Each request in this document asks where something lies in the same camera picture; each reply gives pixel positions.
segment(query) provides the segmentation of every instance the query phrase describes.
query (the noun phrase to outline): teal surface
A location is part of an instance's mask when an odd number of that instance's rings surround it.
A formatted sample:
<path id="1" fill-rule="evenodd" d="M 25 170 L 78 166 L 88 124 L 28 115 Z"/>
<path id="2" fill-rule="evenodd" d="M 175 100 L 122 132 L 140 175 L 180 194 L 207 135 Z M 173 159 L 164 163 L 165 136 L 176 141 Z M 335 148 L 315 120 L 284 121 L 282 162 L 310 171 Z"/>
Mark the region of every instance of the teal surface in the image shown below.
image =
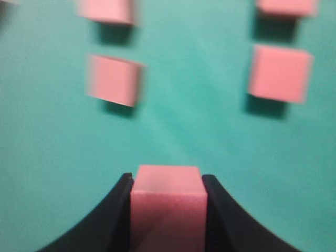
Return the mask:
<path id="1" fill-rule="evenodd" d="M 137 3 L 128 44 L 70 0 L 2 12 L 0 251 L 47 245 L 147 163 L 197 165 L 287 242 L 335 252 L 336 1 L 285 42 L 315 56 L 308 101 L 267 109 L 246 96 L 253 0 Z M 88 54 L 146 65 L 134 113 L 86 95 Z"/>

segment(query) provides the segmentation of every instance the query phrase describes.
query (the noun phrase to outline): foam block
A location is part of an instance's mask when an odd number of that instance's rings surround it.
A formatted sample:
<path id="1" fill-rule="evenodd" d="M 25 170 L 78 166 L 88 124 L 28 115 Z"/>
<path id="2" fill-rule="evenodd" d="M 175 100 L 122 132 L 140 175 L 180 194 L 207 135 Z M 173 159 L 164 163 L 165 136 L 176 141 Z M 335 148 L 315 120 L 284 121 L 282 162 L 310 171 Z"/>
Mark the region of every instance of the foam block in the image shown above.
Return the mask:
<path id="1" fill-rule="evenodd" d="M 258 8 L 267 15 L 314 16 L 318 0 L 257 0 Z"/>
<path id="2" fill-rule="evenodd" d="M 131 251 L 203 252 L 206 207 L 197 167 L 142 165 L 131 191 Z"/>
<path id="3" fill-rule="evenodd" d="M 303 50 L 261 46 L 255 48 L 249 93 L 286 102 L 304 102 L 312 56 Z"/>
<path id="4" fill-rule="evenodd" d="M 79 14 L 88 19 L 114 24 L 134 24 L 133 0 L 78 0 Z"/>
<path id="5" fill-rule="evenodd" d="M 104 56 L 90 57 L 89 95 L 134 107 L 142 66 L 136 62 Z"/>

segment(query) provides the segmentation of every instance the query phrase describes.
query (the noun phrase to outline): teal background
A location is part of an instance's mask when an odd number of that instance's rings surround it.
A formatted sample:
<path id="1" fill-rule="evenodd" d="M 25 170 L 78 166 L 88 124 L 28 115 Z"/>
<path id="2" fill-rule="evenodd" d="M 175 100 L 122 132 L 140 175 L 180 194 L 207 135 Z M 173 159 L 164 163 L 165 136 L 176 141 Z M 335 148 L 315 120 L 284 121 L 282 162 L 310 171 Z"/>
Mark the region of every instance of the teal background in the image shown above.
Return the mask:
<path id="1" fill-rule="evenodd" d="M 287 45 L 315 56 L 308 101 L 251 113 L 253 0 L 140 0 L 127 45 L 103 43 L 70 0 L 0 19 L 0 251 L 66 232 L 140 164 L 197 165 L 303 251 L 336 250 L 336 1 Z M 133 115 L 86 95 L 88 54 L 146 65 Z"/>

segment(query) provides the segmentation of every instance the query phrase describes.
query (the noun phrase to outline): held pink cube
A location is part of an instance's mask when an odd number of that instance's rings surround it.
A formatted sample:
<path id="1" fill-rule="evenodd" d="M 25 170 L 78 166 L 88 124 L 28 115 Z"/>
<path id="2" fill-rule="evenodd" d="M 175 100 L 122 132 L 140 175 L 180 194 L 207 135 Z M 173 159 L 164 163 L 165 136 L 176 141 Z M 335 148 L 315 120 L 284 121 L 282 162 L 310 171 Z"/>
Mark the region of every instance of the held pink cube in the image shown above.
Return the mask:
<path id="1" fill-rule="evenodd" d="M 257 0 L 257 5 L 267 15 L 314 16 L 318 0 Z"/>
<path id="2" fill-rule="evenodd" d="M 128 60 L 91 56 L 89 95 L 134 107 L 141 67 L 140 64 Z"/>
<path id="3" fill-rule="evenodd" d="M 77 0 L 81 16 L 101 23 L 134 24 L 133 0 Z"/>
<path id="4" fill-rule="evenodd" d="M 256 46 L 249 93 L 253 96 L 304 102 L 312 56 L 303 50 Z"/>
<path id="5" fill-rule="evenodd" d="M 197 167 L 142 165 L 131 191 L 131 251 L 203 252 L 206 209 Z"/>

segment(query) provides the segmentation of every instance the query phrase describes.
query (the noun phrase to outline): pink foam cube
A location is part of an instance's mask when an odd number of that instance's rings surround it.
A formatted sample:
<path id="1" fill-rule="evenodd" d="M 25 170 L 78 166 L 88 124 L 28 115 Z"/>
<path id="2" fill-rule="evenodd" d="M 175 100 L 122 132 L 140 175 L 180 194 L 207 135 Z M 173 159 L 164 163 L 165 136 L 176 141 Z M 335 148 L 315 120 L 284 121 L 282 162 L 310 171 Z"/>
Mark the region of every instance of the pink foam cube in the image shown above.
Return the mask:
<path id="1" fill-rule="evenodd" d="M 312 56 L 303 50 L 256 46 L 249 93 L 286 102 L 304 102 Z"/>
<path id="2" fill-rule="evenodd" d="M 89 95 L 134 107 L 139 89 L 141 65 L 118 58 L 90 57 Z"/>
<path id="3" fill-rule="evenodd" d="M 132 25 L 133 0 L 78 0 L 79 14 L 102 23 Z"/>
<path id="4" fill-rule="evenodd" d="M 131 191 L 131 250 L 203 252 L 206 209 L 197 167 L 142 165 Z"/>
<path id="5" fill-rule="evenodd" d="M 319 0 L 257 0 L 258 8 L 268 15 L 314 16 Z"/>

